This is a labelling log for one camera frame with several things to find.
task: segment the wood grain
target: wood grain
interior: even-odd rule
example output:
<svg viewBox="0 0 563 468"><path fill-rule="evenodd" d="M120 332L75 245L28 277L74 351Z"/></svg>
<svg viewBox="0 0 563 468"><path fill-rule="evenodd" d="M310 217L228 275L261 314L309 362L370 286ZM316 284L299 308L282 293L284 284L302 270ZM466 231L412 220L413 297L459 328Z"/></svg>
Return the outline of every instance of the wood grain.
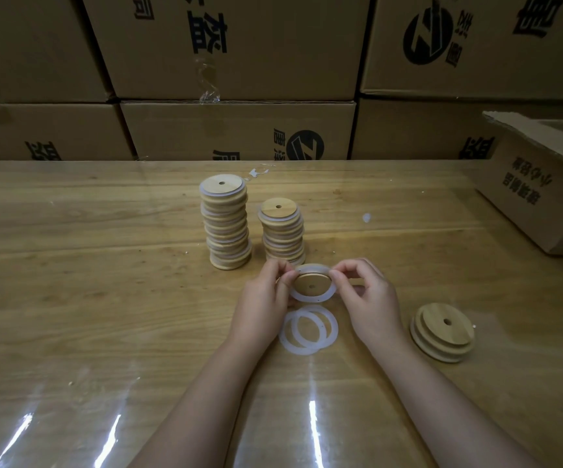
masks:
<svg viewBox="0 0 563 468"><path fill-rule="evenodd" d="M521 234L469 179L475 162L280 162L247 182L254 257L209 261L199 183L259 163L0 163L2 465L123 467L223 341L265 251L257 204L305 219L307 261L366 256L396 285L405 325L427 303L461 309L476 347L433 362L546 466L563 467L563 258ZM362 220L371 214L369 223ZM228 466L434 466L355 337L309 357L275 342L246 390ZM315 339L313 323L301 334Z"/></svg>

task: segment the cardboard box flap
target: cardboard box flap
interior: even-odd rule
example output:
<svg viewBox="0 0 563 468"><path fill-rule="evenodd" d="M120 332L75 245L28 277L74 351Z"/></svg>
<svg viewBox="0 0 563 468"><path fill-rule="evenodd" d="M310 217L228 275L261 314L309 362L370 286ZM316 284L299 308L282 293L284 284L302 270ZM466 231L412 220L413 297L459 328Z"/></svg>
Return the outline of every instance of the cardboard box flap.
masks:
<svg viewBox="0 0 563 468"><path fill-rule="evenodd" d="M563 159L563 131L510 111L484 111L483 116Z"/></svg>

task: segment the circular logo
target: circular logo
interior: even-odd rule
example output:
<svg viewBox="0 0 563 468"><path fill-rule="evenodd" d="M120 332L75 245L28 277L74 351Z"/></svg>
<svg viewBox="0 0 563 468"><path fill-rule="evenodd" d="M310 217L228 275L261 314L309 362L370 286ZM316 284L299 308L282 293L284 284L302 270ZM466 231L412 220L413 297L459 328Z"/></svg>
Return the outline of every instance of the circular logo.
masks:
<svg viewBox="0 0 563 468"><path fill-rule="evenodd" d="M286 143L286 156L291 161L320 159L323 153L324 141L316 131L298 131Z"/></svg>
<svg viewBox="0 0 563 468"><path fill-rule="evenodd" d="M417 65L433 62L449 46L452 29L451 14L445 8L440 8L438 0L433 0L431 8L423 13L422 20L420 15L416 15L405 31L402 38L405 57Z"/></svg>
<svg viewBox="0 0 563 468"><path fill-rule="evenodd" d="M323 321L318 318L315 313L323 315L329 321L329 325L332 328L329 336L327 336L327 329L325 328ZM303 338L303 336L299 332L298 326L299 319L301 317L306 317L316 324L318 328L318 341L310 341ZM292 330L292 336L295 338L298 344L303 346L296 346L288 341L288 338L286 337L286 324L289 321ZM318 350L327 348L328 346L332 345L333 342L336 341L336 338L338 338L338 321L331 312L329 312L326 308L321 307L320 305L308 305L300 308L299 310L288 312L281 329L282 330L279 334L280 342L285 349L293 354L314 354Z"/></svg>

